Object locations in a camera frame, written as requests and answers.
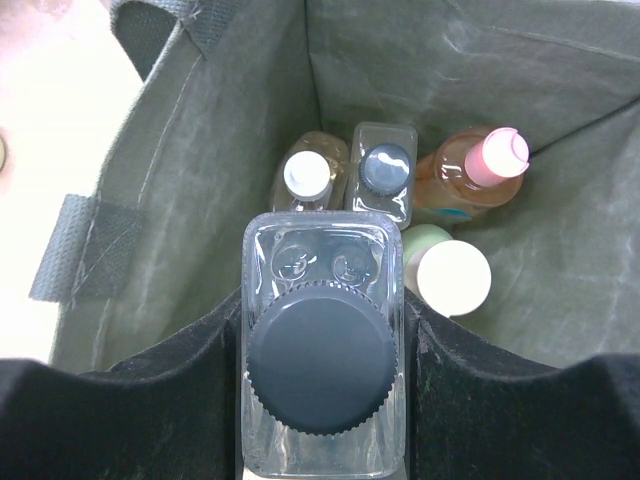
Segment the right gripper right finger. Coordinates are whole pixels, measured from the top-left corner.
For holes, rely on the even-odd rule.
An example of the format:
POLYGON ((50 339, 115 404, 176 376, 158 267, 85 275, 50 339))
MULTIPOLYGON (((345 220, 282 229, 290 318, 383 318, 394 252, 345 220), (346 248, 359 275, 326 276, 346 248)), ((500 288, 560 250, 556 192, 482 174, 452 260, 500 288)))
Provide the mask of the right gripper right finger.
POLYGON ((635 479, 639 359, 556 369, 405 296, 412 479, 635 479))

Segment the green canvas bag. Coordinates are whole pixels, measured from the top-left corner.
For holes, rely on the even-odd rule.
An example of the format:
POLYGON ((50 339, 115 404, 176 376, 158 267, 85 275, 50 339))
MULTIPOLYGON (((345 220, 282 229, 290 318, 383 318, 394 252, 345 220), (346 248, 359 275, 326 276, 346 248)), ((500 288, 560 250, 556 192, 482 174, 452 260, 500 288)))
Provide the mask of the green canvas bag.
POLYGON ((30 295, 59 304, 51 363, 103 370, 214 309, 303 133, 406 124, 428 153, 512 126, 514 200, 460 227, 494 286, 469 327, 564 366, 639 349, 635 1, 117 1, 143 80, 94 192, 65 198, 30 295))

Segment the orange bottle pink cap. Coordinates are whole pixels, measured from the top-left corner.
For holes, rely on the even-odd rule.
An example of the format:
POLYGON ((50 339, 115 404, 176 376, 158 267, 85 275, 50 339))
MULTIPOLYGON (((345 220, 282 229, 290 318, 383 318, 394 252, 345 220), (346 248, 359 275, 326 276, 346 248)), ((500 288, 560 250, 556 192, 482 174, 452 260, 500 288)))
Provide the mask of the orange bottle pink cap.
POLYGON ((455 225, 481 217, 519 192, 529 147, 513 127, 467 128, 417 162, 413 222, 455 225))

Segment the green bottle beige cap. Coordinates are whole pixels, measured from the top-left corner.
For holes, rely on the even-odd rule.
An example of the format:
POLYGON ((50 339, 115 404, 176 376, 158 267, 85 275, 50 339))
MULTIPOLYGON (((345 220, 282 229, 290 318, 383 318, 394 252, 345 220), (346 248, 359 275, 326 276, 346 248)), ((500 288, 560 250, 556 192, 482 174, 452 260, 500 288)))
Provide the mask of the green bottle beige cap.
POLYGON ((402 232, 404 284, 432 310, 450 318, 469 314, 487 299, 492 272, 474 245, 425 224, 402 232))

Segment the clear bottle yellow label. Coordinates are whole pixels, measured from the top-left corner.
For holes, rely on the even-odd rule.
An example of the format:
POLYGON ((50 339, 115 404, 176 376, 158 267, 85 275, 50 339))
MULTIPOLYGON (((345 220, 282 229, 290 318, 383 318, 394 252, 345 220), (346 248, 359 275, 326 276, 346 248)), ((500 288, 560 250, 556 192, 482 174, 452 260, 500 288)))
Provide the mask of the clear bottle yellow label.
POLYGON ((265 213, 242 252, 241 479, 402 479, 402 241, 386 216, 265 213))

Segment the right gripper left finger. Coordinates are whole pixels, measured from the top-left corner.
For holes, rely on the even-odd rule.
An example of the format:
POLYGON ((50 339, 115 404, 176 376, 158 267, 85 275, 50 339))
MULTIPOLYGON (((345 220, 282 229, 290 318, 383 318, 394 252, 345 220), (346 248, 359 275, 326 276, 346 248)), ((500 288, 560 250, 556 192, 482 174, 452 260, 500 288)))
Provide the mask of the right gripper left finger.
POLYGON ((1 364, 5 479, 236 479, 241 299, 98 372, 1 364))

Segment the amber bottle white cap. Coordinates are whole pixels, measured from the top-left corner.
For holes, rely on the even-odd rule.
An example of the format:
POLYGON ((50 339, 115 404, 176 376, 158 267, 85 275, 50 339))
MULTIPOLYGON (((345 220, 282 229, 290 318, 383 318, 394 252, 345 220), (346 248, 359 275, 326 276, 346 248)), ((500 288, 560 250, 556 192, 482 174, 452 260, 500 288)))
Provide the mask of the amber bottle white cap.
POLYGON ((322 131, 302 135, 286 153, 276 173, 270 209, 341 210, 350 153, 340 138, 322 131))

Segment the clear bottle dark label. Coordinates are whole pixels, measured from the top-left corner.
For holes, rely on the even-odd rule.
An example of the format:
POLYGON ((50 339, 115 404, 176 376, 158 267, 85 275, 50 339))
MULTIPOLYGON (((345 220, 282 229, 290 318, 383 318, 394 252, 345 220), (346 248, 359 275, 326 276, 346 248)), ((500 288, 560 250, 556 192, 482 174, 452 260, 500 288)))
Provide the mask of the clear bottle dark label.
POLYGON ((409 125, 362 122, 353 132, 344 208, 387 215, 399 229, 412 217, 418 134, 409 125))

